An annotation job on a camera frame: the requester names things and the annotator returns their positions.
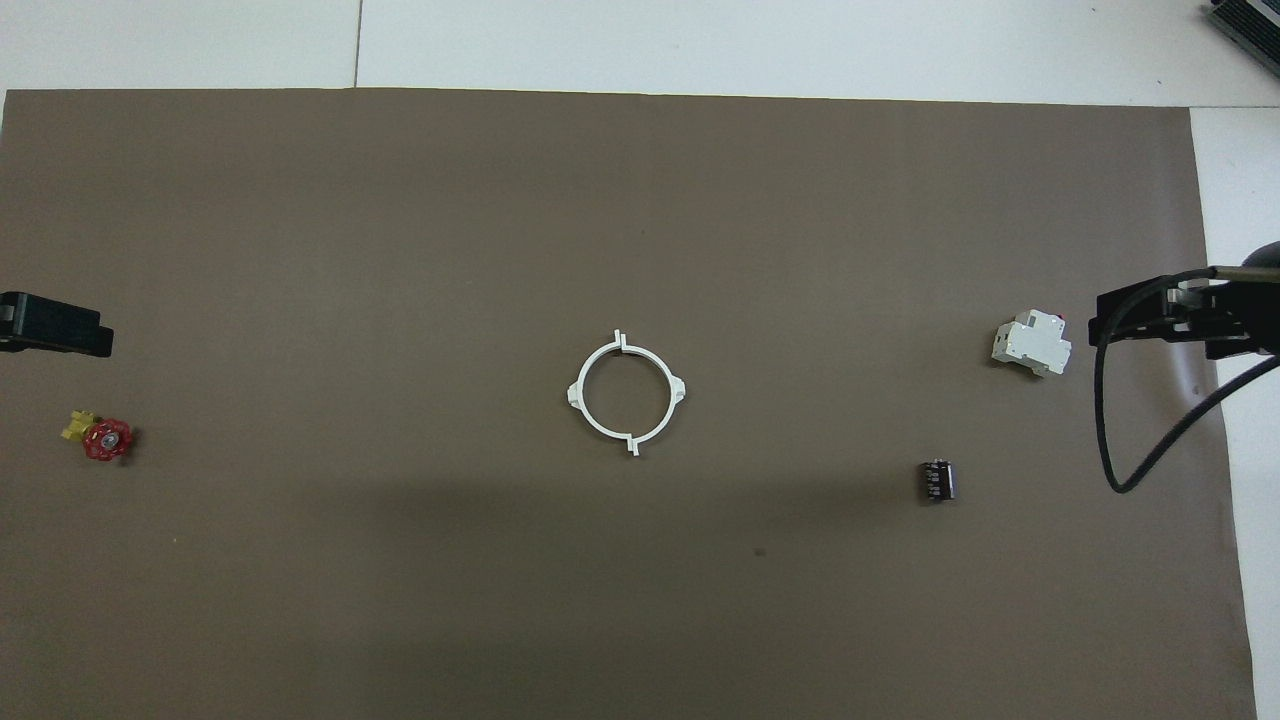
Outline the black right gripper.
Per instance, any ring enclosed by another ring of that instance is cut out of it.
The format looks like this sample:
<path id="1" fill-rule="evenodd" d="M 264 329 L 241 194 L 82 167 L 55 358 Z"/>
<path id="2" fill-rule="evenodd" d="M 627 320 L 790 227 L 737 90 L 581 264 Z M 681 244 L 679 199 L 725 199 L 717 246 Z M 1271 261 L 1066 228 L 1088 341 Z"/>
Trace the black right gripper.
<path id="1" fill-rule="evenodd" d="M 1211 359 L 1277 355 L 1276 272 L 1181 272 L 1102 293 L 1088 342 L 1161 340 L 1212 345 Z"/>

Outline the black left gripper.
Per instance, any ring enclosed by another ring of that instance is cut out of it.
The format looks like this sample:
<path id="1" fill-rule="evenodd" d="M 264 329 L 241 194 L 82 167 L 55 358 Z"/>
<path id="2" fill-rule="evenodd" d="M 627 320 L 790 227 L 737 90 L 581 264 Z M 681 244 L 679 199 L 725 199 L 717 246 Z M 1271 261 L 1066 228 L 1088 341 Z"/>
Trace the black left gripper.
<path id="1" fill-rule="evenodd" d="M 24 340 L 17 333 L 23 302 Z M 102 324 L 100 311 L 40 296 L 26 296 L 24 292 L 1 293 L 3 354 L 38 348 L 110 357 L 113 345 L 114 329 Z"/>

